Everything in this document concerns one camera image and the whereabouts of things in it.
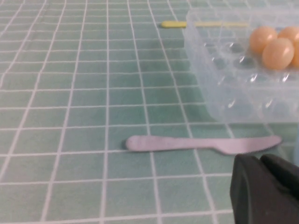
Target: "table surface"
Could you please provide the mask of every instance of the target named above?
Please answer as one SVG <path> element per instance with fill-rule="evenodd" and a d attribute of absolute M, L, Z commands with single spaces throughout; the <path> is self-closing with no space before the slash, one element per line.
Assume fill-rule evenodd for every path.
<path fill-rule="evenodd" d="M 0 223 L 232 224 L 233 156 L 122 143 L 275 133 L 267 152 L 291 159 L 297 125 L 212 119 L 182 30 L 159 27 L 190 7 L 286 2 L 0 0 Z"/>

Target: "white grout line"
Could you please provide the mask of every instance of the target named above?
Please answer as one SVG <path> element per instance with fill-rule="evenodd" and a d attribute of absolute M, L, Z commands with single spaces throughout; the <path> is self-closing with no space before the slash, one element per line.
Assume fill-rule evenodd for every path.
<path fill-rule="evenodd" d="M 232 214 L 232 210 L 218 210 L 216 214 Z M 161 217 L 198 217 L 211 215 L 211 211 L 198 211 L 198 212 L 181 212 L 181 213 L 164 213 Z M 86 218 L 86 219 L 73 219 L 73 220 L 62 220 L 62 221 L 47 221 L 43 224 L 79 224 L 79 223 L 91 223 L 91 222 L 104 222 L 104 221 L 125 221 L 125 220 L 138 220 L 157 218 L 156 214 L 148 215 L 136 215 L 136 216 L 120 216 L 120 217 L 105 217 L 105 218 Z M 41 224 L 40 222 L 15 222 L 14 224 Z"/>
<path fill-rule="evenodd" d="M 41 12 L 43 11 L 43 8 L 44 8 L 45 5 L 46 5 L 46 1 L 44 2 L 43 6 L 40 8 L 40 11 L 39 11 L 38 15 L 41 14 Z M 38 16 L 36 17 L 36 19 L 35 19 L 34 22 L 32 23 L 32 26 L 31 26 L 31 28 L 29 29 L 29 31 L 28 31 L 28 33 L 27 33 L 27 36 L 25 37 L 23 43 L 24 43 L 25 40 L 28 38 L 28 36 L 29 36 L 29 34 L 30 34 L 30 32 L 31 32 L 31 29 L 32 29 L 33 25 L 34 25 L 35 22 L 37 21 L 37 18 L 38 18 Z M 1 77 L 0 88 L 1 88 L 2 83 L 3 83 L 3 77 L 5 76 L 5 74 L 7 73 L 7 71 L 6 71 L 6 72 L 2 75 L 2 77 Z M 24 125 L 24 123 L 25 123 L 25 121 L 26 121 L 27 114 L 28 114 L 28 112 L 29 112 L 29 108 L 31 107 L 31 104 L 32 104 L 32 101 L 33 101 L 33 97 L 34 97 L 34 91 L 33 91 L 33 93 L 31 94 L 30 100 L 29 100 L 29 102 L 28 102 L 27 108 L 26 108 L 26 110 L 25 110 L 25 112 L 24 112 L 24 115 L 23 115 L 23 117 L 22 117 L 22 120 L 20 121 L 19 127 L 16 129 L 16 133 L 15 133 L 15 135 L 14 135 L 12 145 L 11 145 L 11 147 L 9 148 L 8 155 L 7 155 L 5 161 L 4 161 L 3 165 L 2 165 L 2 169 L 1 169 L 1 171 L 0 171 L 0 182 L 2 181 L 2 179 L 3 179 L 3 177 L 4 177 L 4 174 L 5 174 L 5 171 L 6 171 L 7 167 L 8 167 L 8 164 L 9 164 L 9 161 L 10 161 L 10 155 L 13 154 L 14 149 L 15 149 L 15 147 L 16 147 L 16 143 L 17 143 L 17 141 L 18 141 L 18 138 L 19 138 L 21 129 L 23 128 L 23 125 Z"/>
<path fill-rule="evenodd" d="M 106 125 L 105 125 L 105 149 L 104 149 L 104 164 L 103 164 L 103 182 L 99 216 L 105 218 L 106 201 L 107 201 L 107 178 L 108 178 L 108 143 L 109 143 L 109 76 L 110 76 L 110 63 L 109 63 L 109 0 L 106 0 L 106 20 L 107 20 L 107 91 L 106 91 Z"/>
<path fill-rule="evenodd" d="M 6 76 L 6 74 L 10 71 L 10 69 L 12 68 L 12 66 L 15 64 L 15 62 L 16 62 L 16 60 L 17 60 L 19 54 L 21 53 L 21 51 L 22 51 L 22 49 L 23 49 L 23 47 L 24 47 L 24 45 L 25 45 L 27 39 L 29 38 L 29 36 L 30 36 L 30 34 L 31 34 L 31 32 L 32 32 L 32 28 L 33 28 L 33 26 L 36 24 L 36 22 L 37 22 L 37 20 L 38 20 L 38 18 L 39 18 L 39 16 L 40 16 L 40 14 L 42 13 L 43 8 L 44 8 L 45 5 L 46 5 L 46 2 L 47 2 L 47 1 L 45 0 L 44 3 L 43 3 L 43 5 L 42 5 L 42 7 L 40 8 L 40 10 L 39 10 L 39 12 L 38 12 L 36 18 L 35 18 L 34 21 L 32 22 L 32 24 L 31 24 L 29 30 L 27 31 L 27 34 L 26 34 L 25 38 L 24 38 L 23 41 L 22 41 L 22 44 L 21 44 L 20 47 L 19 47 L 19 50 L 17 51 L 16 55 L 14 56 L 14 59 L 13 59 L 12 62 L 10 63 L 9 67 L 8 67 L 8 68 L 5 70 L 5 72 L 2 74 L 1 79 L 0 79 L 0 89 L 2 88 L 3 80 L 4 80 L 5 76 Z"/>
<path fill-rule="evenodd" d="M 146 129 L 147 129 L 147 134 L 150 135 L 150 125 L 149 125 L 150 122 L 149 122 L 149 116 L 148 116 L 147 104 L 146 104 L 146 97 L 145 97 L 144 87 L 143 87 L 142 70 L 141 70 L 141 67 L 140 67 L 140 61 L 139 61 L 138 49 L 137 49 L 137 44 L 136 44 L 136 39 L 135 39 L 135 34 L 134 34 L 134 28 L 133 28 L 133 22 L 132 22 L 132 17 L 131 17 L 131 10 L 130 10 L 129 0 L 127 0 L 127 7 L 128 7 L 129 17 L 130 17 L 132 36 L 133 36 L 133 39 L 134 39 L 134 48 L 135 48 L 135 54 L 136 54 L 136 59 L 137 59 L 140 85 L 141 85 L 141 90 L 142 90 L 142 101 L 143 101 L 143 108 L 144 108 L 146 127 L 147 127 Z M 161 214 L 162 214 L 161 199 L 159 197 L 157 173 L 156 173 L 155 158 L 154 158 L 154 153 L 153 152 L 150 152 L 150 163 L 151 163 L 151 169 L 152 169 L 152 175 L 153 175 L 153 187 L 154 187 L 155 202 L 156 202 L 157 224 L 162 224 L 163 222 L 162 222 L 162 217 L 161 217 Z"/>
<path fill-rule="evenodd" d="M 151 7 L 150 7 L 150 2 L 149 2 L 149 0 L 147 0 L 147 2 L 148 2 L 148 5 L 149 5 L 150 13 L 151 13 L 152 18 L 153 18 L 153 22 L 154 22 L 154 24 L 156 26 L 156 29 L 157 29 L 157 34 L 158 34 L 158 36 L 160 38 L 160 43 L 161 43 L 161 46 L 162 46 L 162 49 L 163 49 L 163 52 L 164 52 L 164 55 L 165 55 L 165 58 L 166 58 L 166 61 L 167 61 L 167 65 L 169 67 L 169 70 L 171 71 L 171 66 L 170 66 L 170 63 L 168 61 L 168 56 L 167 56 L 167 54 L 165 52 L 164 45 L 163 45 L 162 39 L 161 39 L 160 34 L 159 34 L 159 29 L 158 29 L 158 27 L 156 25 L 155 17 L 153 15 Z M 167 0 L 167 3 L 169 5 L 169 8 L 171 9 L 171 12 L 172 12 L 174 18 L 176 20 L 178 20 L 177 17 L 176 17 L 176 15 L 174 14 L 174 12 L 173 12 L 173 10 L 171 8 L 171 5 L 170 5 L 170 3 L 169 3 L 168 0 Z M 183 113 L 184 121 L 187 124 L 187 131 L 188 131 L 189 137 L 192 138 L 193 134 L 192 134 L 192 131 L 190 129 L 190 125 L 189 125 L 189 122 L 188 122 L 188 118 L 186 116 L 185 109 L 184 109 L 183 104 L 182 104 L 182 100 L 181 100 L 180 94 L 178 92 L 178 87 L 176 85 L 176 80 L 175 80 L 175 77 L 174 77 L 174 75 L 173 75 L 172 72 L 171 72 L 171 75 L 172 75 L 172 78 L 173 78 L 173 81 L 174 81 L 174 85 L 175 85 L 175 88 L 176 88 L 176 92 L 177 92 L 177 96 L 178 96 L 178 99 L 179 99 L 179 103 L 181 104 L 181 111 Z M 216 209 L 215 209 L 214 201 L 213 201 L 213 198 L 211 196 L 211 193 L 210 193 L 210 190 L 209 190 L 209 187 L 208 187 L 208 183 L 207 183 L 207 180 L 206 180 L 206 176 L 205 176 L 205 173 L 204 173 L 204 170 L 203 170 L 203 167 L 202 167 L 202 164 L 201 164 L 201 161 L 200 161 L 199 155 L 197 154 L 196 149 L 194 149 L 194 156 L 195 156 L 198 168 L 199 168 L 199 172 L 203 175 L 202 180 L 203 180 L 204 190 L 205 190 L 205 193 L 206 193 L 207 200 L 209 202 L 209 206 L 210 206 L 211 211 L 212 211 L 213 224 L 218 224 L 219 222 L 218 222 L 218 218 L 217 218 L 217 216 L 215 214 Z"/>
<path fill-rule="evenodd" d="M 143 59 L 141 60 L 142 62 L 163 62 L 165 59 Z M 188 61 L 188 59 L 171 59 L 170 61 Z M 76 61 L 49 61 L 47 64 L 51 63 L 75 63 Z M 96 63 L 96 62 L 107 62 L 107 60 L 90 60 L 90 61 L 82 61 L 79 60 L 80 63 Z M 111 60 L 111 62 L 120 62 L 120 63 L 125 63 L 125 62 L 136 62 L 135 59 L 132 60 Z M 42 62 L 16 62 L 15 64 L 42 64 Z"/>
<path fill-rule="evenodd" d="M 50 51 L 52 49 L 52 46 L 53 46 L 53 43 L 54 43 L 54 40 L 55 40 L 55 37 L 56 37 L 56 32 L 58 31 L 61 19 L 63 17 L 64 11 L 65 11 L 66 2 L 67 2 L 67 0 L 64 0 L 64 7 L 61 10 L 59 21 L 58 21 L 57 27 L 56 27 L 56 29 L 54 31 L 54 35 L 53 35 L 53 38 L 52 38 L 52 41 L 51 41 L 51 45 L 49 47 L 49 52 L 47 53 L 45 61 L 48 60 L 48 57 L 50 55 Z M 72 97 L 72 89 L 71 89 L 70 96 L 69 96 L 68 106 L 70 106 L 70 104 L 71 104 L 71 97 Z M 50 205 L 52 188 L 53 188 L 53 181 L 55 180 L 56 172 L 57 172 L 57 169 L 58 169 L 58 164 L 59 164 L 59 159 L 60 159 L 60 153 L 61 153 L 61 150 L 62 150 L 62 145 L 63 145 L 63 140 L 64 140 L 65 127 L 66 127 L 67 121 L 68 121 L 68 115 L 69 115 L 68 113 L 69 113 L 69 109 L 67 109 L 67 111 L 65 113 L 64 124 L 63 124 L 63 128 L 62 128 L 62 131 L 61 131 L 61 136 L 60 136 L 58 150 L 57 150 L 57 156 L 55 158 L 54 168 L 53 168 L 53 171 L 51 173 L 50 183 L 48 184 L 48 189 L 47 189 L 47 194 L 46 194 L 46 198 L 45 198 L 45 203 L 43 205 L 43 210 L 42 210 L 42 215 L 41 215 L 41 222 L 45 222 L 46 217 L 47 217 L 47 213 L 48 213 L 48 209 L 49 209 L 49 205 Z"/>
<path fill-rule="evenodd" d="M 231 177 L 231 173 L 213 173 L 205 174 L 207 177 Z M 111 178 L 111 179 L 85 179 L 85 180 L 64 180 L 64 181 L 53 181 L 53 184 L 60 183 L 88 183 L 88 182 L 118 182 L 118 181 L 139 181 L 139 180 L 164 180 L 164 179 L 188 179 L 188 178 L 202 178 L 203 175 L 173 175 L 173 176 L 148 176 L 148 177 L 136 177 L 136 178 Z M 48 185 L 51 182 L 48 181 L 37 181 L 37 182 L 1 182 L 0 186 L 11 186 L 11 185 Z"/>
<path fill-rule="evenodd" d="M 12 22 L 14 21 L 14 19 L 17 17 L 18 13 L 20 12 L 20 10 L 22 9 L 22 7 L 24 5 L 24 2 L 25 2 L 25 0 L 23 0 L 23 2 L 20 4 L 19 9 L 15 12 L 15 14 L 13 15 L 13 17 L 11 17 L 11 20 L 6 24 L 5 28 L 1 31 L 0 38 L 3 36 L 3 34 L 7 31 L 7 28 L 12 24 Z"/>

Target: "egg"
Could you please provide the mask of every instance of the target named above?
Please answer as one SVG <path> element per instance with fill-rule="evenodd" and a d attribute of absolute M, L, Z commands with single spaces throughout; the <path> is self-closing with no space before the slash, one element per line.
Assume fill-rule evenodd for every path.
<path fill-rule="evenodd" d="M 257 54 L 261 54 L 267 44 L 277 39 L 277 32 L 274 28 L 268 26 L 261 26 L 255 29 L 249 38 L 250 49 Z"/>
<path fill-rule="evenodd" d="M 292 42 L 299 41 L 299 27 L 286 27 L 278 33 L 278 38 L 288 38 Z"/>
<path fill-rule="evenodd" d="M 292 60 L 292 66 L 295 68 L 299 68 L 299 42 L 294 44 L 294 57 Z"/>
<path fill-rule="evenodd" d="M 262 60 L 266 68 L 285 69 L 294 57 L 293 43 L 287 38 L 272 40 L 263 50 Z"/>

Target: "green tile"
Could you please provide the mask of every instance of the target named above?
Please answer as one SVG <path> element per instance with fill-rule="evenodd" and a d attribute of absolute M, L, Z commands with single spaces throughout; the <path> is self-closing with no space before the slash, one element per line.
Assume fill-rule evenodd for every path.
<path fill-rule="evenodd" d="M 182 103 L 202 103 L 204 99 L 198 87 L 178 88 Z"/>
<path fill-rule="evenodd" d="M 155 40 L 136 40 L 136 46 L 138 50 L 141 49 L 161 49 L 161 43 L 158 39 Z"/>
<path fill-rule="evenodd" d="M 1 61 L 11 62 L 13 61 L 15 54 L 15 52 L 1 52 Z"/>
<path fill-rule="evenodd" d="M 188 59 L 185 49 L 167 49 L 165 51 L 166 51 L 166 55 L 169 60 L 171 60 L 171 59 L 177 59 L 177 60 Z"/>
<path fill-rule="evenodd" d="M 231 209 L 229 189 L 231 183 L 230 176 L 208 177 L 208 187 L 214 200 L 217 210 Z"/>
<path fill-rule="evenodd" d="M 184 38 L 183 36 L 183 32 L 182 30 L 180 29 L 160 29 L 159 30 L 159 33 L 160 33 L 160 36 L 163 39 L 166 39 L 166 38 L 177 38 L 177 39 L 182 39 Z"/>
<path fill-rule="evenodd" d="M 131 29 L 131 24 L 129 23 L 109 23 L 109 29 L 126 29 L 130 30 Z"/>
<path fill-rule="evenodd" d="M 140 9 L 131 9 L 131 15 L 132 17 L 139 17 L 140 15 L 146 15 L 151 17 L 149 10 L 140 10 Z"/>
<path fill-rule="evenodd" d="M 8 153 L 14 139 L 14 134 L 15 131 L 0 131 L 0 154 Z"/>
<path fill-rule="evenodd" d="M 139 74 L 110 74 L 109 87 L 140 87 Z"/>
<path fill-rule="evenodd" d="M 62 155 L 55 179 L 57 181 L 101 179 L 103 167 L 103 154 Z"/>
<path fill-rule="evenodd" d="M 105 128 L 67 129 L 62 146 L 63 152 L 97 151 L 105 148 Z"/>
<path fill-rule="evenodd" d="M 62 127 L 66 109 L 30 109 L 24 127 Z"/>
<path fill-rule="evenodd" d="M 298 124 L 270 124 L 274 134 L 283 138 L 283 142 L 295 142 Z"/>
<path fill-rule="evenodd" d="M 17 57 L 17 62 L 43 62 L 47 52 L 25 51 L 21 52 Z"/>
<path fill-rule="evenodd" d="M 127 9 L 123 10 L 123 6 L 122 5 L 117 5 L 117 4 L 112 5 L 111 4 L 111 6 L 112 7 L 114 6 L 114 10 L 111 9 L 111 7 L 110 7 L 110 9 L 109 9 L 109 16 L 129 16 L 128 10 Z"/>
<path fill-rule="evenodd" d="M 98 30 L 95 31 L 88 30 L 88 31 L 83 31 L 82 33 L 82 40 L 106 40 L 106 39 L 107 39 L 107 32 L 105 30 L 101 30 L 100 32 Z"/>
<path fill-rule="evenodd" d="M 144 107 L 143 106 L 110 107 L 109 124 L 110 125 L 145 124 Z"/>
<path fill-rule="evenodd" d="M 132 22 L 153 22 L 150 13 L 148 14 L 149 15 L 132 16 Z"/>
<path fill-rule="evenodd" d="M 0 92 L 0 107 L 26 107 L 31 92 Z"/>
<path fill-rule="evenodd" d="M 102 74 L 77 74 L 75 89 L 106 88 L 107 76 Z"/>
<path fill-rule="evenodd" d="M 49 181 L 54 168 L 55 156 L 12 157 L 3 182 Z"/>
<path fill-rule="evenodd" d="M 0 222 L 38 222 L 47 184 L 0 186 Z"/>
<path fill-rule="evenodd" d="M 72 106 L 106 105 L 106 90 L 76 90 L 73 92 Z"/>
<path fill-rule="evenodd" d="M 160 72 L 169 71 L 167 62 L 165 60 L 161 61 L 140 61 L 141 72 Z"/>
<path fill-rule="evenodd" d="M 73 75 L 72 74 L 51 74 L 41 75 L 38 84 L 39 89 L 70 89 Z"/>
<path fill-rule="evenodd" d="M 109 30 L 109 40 L 132 39 L 131 30 Z"/>
<path fill-rule="evenodd" d="M 144 90 L 147 104 L 175 104 L 178 96 L 174 88 L 154 88 Z"/>
<path fill-rule="evenodd" d="M 139 60 L 165 60 L 165 56 L 162 49 L 154 50 L 138 50 Z"/>
<path fill-rule="evenodd" d="M 199 174 L 192 150 L 154 153 L 158 176 Z"/>
<path fill-rule="evenodd" d="M 70 91 L 37 91 L 32 107 L 67 106 Z"/>
<path fill-rule="evenodd" d="M 138 49 L 161 49 L 162 48 L 156 29 L 137 29 L 134 30 L 134 35 L 135 35 L 135 39 L 139 39 L 136 41 Z"/>
<path fill-rule="evenodd" d="M 218 214 L 218 223 L 219 224 L 228 224 L 228 223 L 235 223 L 234 214 Z"/>
<path fill-rule="evenodd" d="M 23 117 L 24 110 L 0 111 L 0 128 L 17 128 Z"/>
<path fill-rule="evenodd" d="M 109 41 L 109 49 L 110 50 L 134 50 L 134 41 L 133 40 L 115 40 Z"/>
<path fill-rule="evenodd" d="M 54 51 L 51 52 L 48 61 L 75 61 L 77 58 L 77 52 L 75 51 Z"/>
<path fill-rule="evenodd" d="M 69 72 L 75 70 L 75 62 L 47 62 L 44 72 Z"/>
<path fill-rule="evenodd" d="M 109 91 L 109 105 L 140 105 L 143 104 L 141 89 L 120 89 Z"/>
<path fill-rule="evenodd" d="M 154 23 L 133 23 L 133 29 L 139 30 L 139 29 L 155 29 L 156 26 Z"/>
<path fill-rule="evenodd" d="M 107 52 L 105 50 L 81 51 L 79 55 L 79 60 L 80 61 L 106 61 Z"/>
<path fill-rule="evenodd" d="M 201 178 L 174 178 L 158 180 L 163 213 L 208 211 Z"/>
<path fill-rule="evenodd" d="M 80 31 L 57 31 L 56 40 L 79 40 L 80 39 Z"/>
<path fill-rule="evenodd" d="M 18 68 L 19 64 L 13 65 L 11 71 L 12 72 L 19 72 L 19 68 Z M 0 72 L 1 73 L 5 73 L 5 71 L 9 68 L 9 63 L 1 63 L 0 64 Z"/>
<path fill-rule="evenodd" d="M 99 217 L 100 182 L 54 184 L 47 220 Z"/>
<path fill-rule="evenodd" d="M 216 122 L 205 105 L 185 105 L 184 109 L 189 122 Z"/>
<path fill-rule="evenodd" d="M 229 138 L 225 125 L 191 125 L 194 138 Z"/>
<path fill-rule="evenodd" d="M 50 48 L 50 44 L 51 44 L 51 41 L 38 41 L 38 40 L 32 40 L 28 43 L 27 45 L 27 49 L 30 49 L 30 50 L 49 50 Z"/>
<path fill-rule="evenodd" d="M 184 122 L 180 106 L 148 106 L 147 109 L 151 124 Z"/>
<path fill-rule="evenodd" d="M 254 138 L 271 135 L 266 127 L 261 124 L 231 124 L 229 126 L 236 138 Z"/>
<path fill-rule="evenodd" d="M 53 38 L 53 32 L 43 32 L 43 31 L 36 31 L 34 35 L 36 40 L 49 40 L 51 41 Z"/>
<path fill-rule="evenodd" d="M 106 30 L 107 24 L 91 24 L 91 23 L 85 23 L 84 30 Z"/>
<path fill-rule="evenodd" d="M 150 133 L 152 135 L 169 136 L 174 138 L 189 137 L 186 125 L 151 126 Z"/>
<path fill-rule="evenodd" d="M 68 126 L 105 125 L 105 108 L 71 108 Z"/>
<path fill-rule="evenodd" d="M 152 176 L 149 153 L 109 153 L 108 178 Z"/>
<path fill-rule="evenodd" d="M 55 40 L 52 50 L 78 50 L 79 40 L 75 41 L 58 41 Z"/>
<path fill-rule="evenodd" d="M 156 212 L 152 180 L 107 183 L 106 216 L 133 216 Z"/>
<path fill-rule="evenodd" d="M 136 60 L 135 50 L 111 50 L 109 52 L 110 61 L 124 61 L 124 60 Z"/>
<path fill-rule="evenodd" d="M 184 48 L 184 39 L 163 39 L 162 43 L 165 50 Z"/>
<path fill-rule="evenodd" d="M 206 174 L 233 172 L 234 155 L 223 155 L 212 148 L 198 149 L 198 155 Z"/>
<path fill-rule="evenodd" d="M 77 73 L 105 73 L 107 72 L 106 62 L 79 62 Z"/>
<path fill-rule="evenodd" d="M 128 22 L 130 23 L 130 17 L 128 16 L 110 16 L 109 17 L 109 23 L 124 23 L 124 22 Z"/>
<path fill-rule="evenodd" d="M 22 130 L 14 153 L 52 153 L 58 149 L 61 130 Z"/>
<path fill-rule="evenodd" d="M 146 135 L 146 127 L 109 127 L 109 150 L 124 148 L 124 141 L 132 135 Z"/>
<path fill-rule="evenodd" d="M 110 73 L 138 72 L 137 61 L 110 62 L 109 63 L 109 71 L 110 71 Z"/>
<path fill-rule="evenodd" d="M 212 224 L 211 216 L 191 216 L 191 217 L 166 217 L 163 218 L 164 224 Z"/>
<path fill-rule="evenodd" d="M 190 71 L 189 61 L 169 61 L 172 71 Z"/>
<path fill-rule="evenodd" d="M 106 50 L 107 41 L 82 41 L 81 50 Z"/>
<path fill-rule="evenodd" d="M 17 51 L 20 46 L 21 46 L 21 41 L 19 42 L 2 42 L 0 43 L 0 49 L 2 51 L 11 51 L 11 50 L 14 50 L 14 51 Z"/>
<path fill-rule="evenodd" d="M 39 72 L 42 69 L 43 63 L 14 63 L 11 72 Z"/>
<path fill-rule="evenodd" d="M 157 220 L 155 218 L 143 218 L 121 221 L 105 221 L 105 224 L 157 224 Z"/>
<path fill-rule="evenodd" d="M 173 79 L 169 72 L 155 72 L 142 74 L 144 87 L 173 86 Z"/>
<path fill-rule="evenodd" d="M 77 22 L 83 22 L 83 17 L 77 16 L 77 17 L 62 17 L 61 18 L 61 23 L 74 23 L 74 22 L 75 23 L 77 23 Z"/>

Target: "clear plastic egg carton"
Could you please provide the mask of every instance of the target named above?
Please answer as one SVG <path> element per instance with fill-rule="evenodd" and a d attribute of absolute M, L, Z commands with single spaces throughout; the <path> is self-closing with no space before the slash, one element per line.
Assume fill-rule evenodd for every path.
<path fill-rule="evenodd" d="M 247 26 L 198 27 L 196 22 L 241 22 Z M 210 115 L 224 123 L 299 121 L 299 70 L 266 69 L 249 50 L 258 26 L 299 26 L 295 10 L 191 9 L 185 49 Z"/>

